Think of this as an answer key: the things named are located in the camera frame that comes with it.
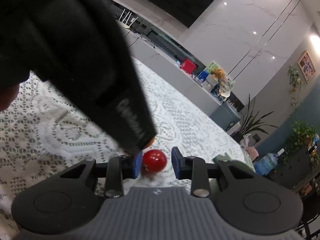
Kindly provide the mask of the person left hand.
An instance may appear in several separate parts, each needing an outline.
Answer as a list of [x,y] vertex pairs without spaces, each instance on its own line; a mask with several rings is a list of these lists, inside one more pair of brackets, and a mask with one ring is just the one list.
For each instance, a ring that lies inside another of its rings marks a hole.
[[16,99],[20,90],[20,84],[12,85],[6,89],[1,90],[0,96],[0,111],[6,110],[11,103]]

